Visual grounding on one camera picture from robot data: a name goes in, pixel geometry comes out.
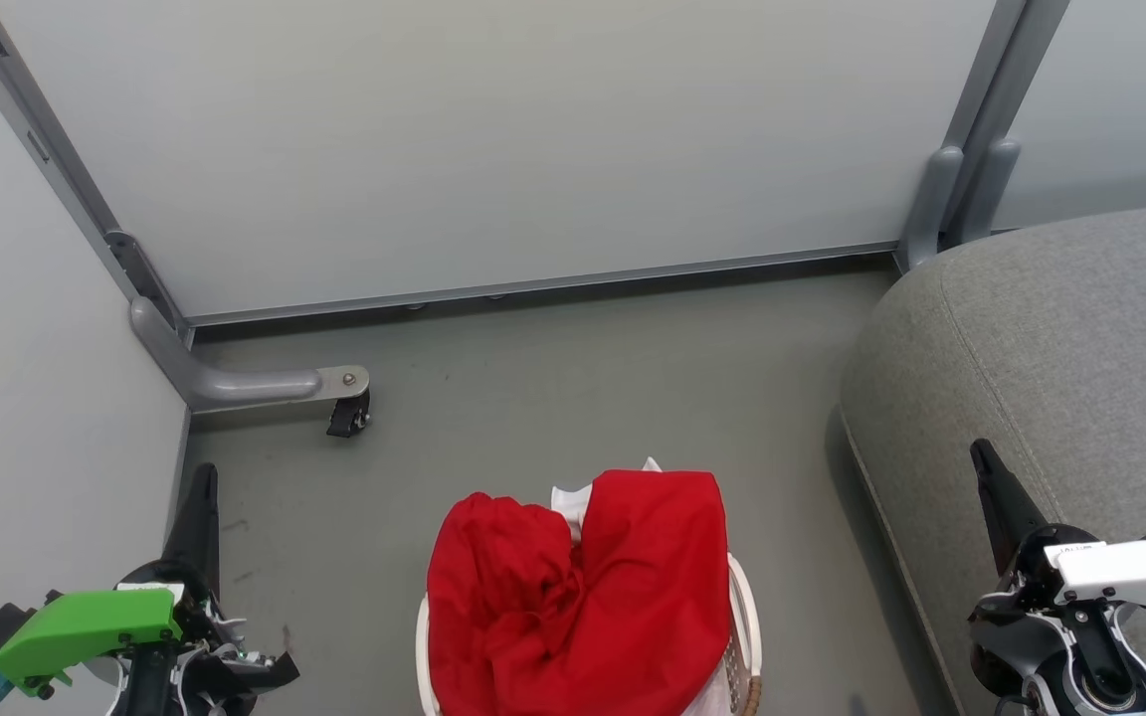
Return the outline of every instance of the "white laundry basket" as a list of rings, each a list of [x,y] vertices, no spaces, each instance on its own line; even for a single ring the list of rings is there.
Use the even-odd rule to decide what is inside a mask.
[[[728,651],[723,652],[723,670],[732,693],[729,716],[755,716],[759,693],[763,682],[759,669],[763,666],[763,638],[759,635],[759,614],[754,608],[754,593],[746,581],[741,564],[728,553],[728,593],[732,601],[732,629],[728,636]],[[418,701],[426,716],[441,716],[441,703],[432,691],[432,668],[426,660],[427,605],[426,595],[418,606],[418,630],[414,636],[414,658],[418,666]]]

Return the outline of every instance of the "gray sofa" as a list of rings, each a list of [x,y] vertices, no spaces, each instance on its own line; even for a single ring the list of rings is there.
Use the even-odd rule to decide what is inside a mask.
[[[968,444],[990,439],[1050,520],[1146,534],[1146,208],[915,268],[858,341],[841,414],[952,698],[990,716],[968,664],[996,582]],[[1127,634],[1146,659],[1146,612]]]

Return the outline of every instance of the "red cloth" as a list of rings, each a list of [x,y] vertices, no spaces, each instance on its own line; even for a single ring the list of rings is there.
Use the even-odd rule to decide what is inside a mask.
[[[564,517],[455,504],[427,571],[446,716],[677,716],[728,647],[728,534],[709,472],[610,471]]]

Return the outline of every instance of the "caster wheel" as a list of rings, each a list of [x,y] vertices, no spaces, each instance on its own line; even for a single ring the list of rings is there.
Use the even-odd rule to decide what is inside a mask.
[[[369,425],[369,391],[356,398],[337,400],[336,410],[330,416],[328,435],[352,436]]]

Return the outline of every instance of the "white wall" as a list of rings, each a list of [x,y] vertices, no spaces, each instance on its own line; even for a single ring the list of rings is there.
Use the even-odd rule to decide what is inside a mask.
[[[893,242],[991,0],[0,0],[188,316]]]
[[[1070,3],[1011,135],[1023,149],[992,226],[1146,207],[1146,3]]]
[[[109,589],[158,556],[185,407],[126,298],[0,115],[0,606]],[[103,713],[109,689],[0,713]]]

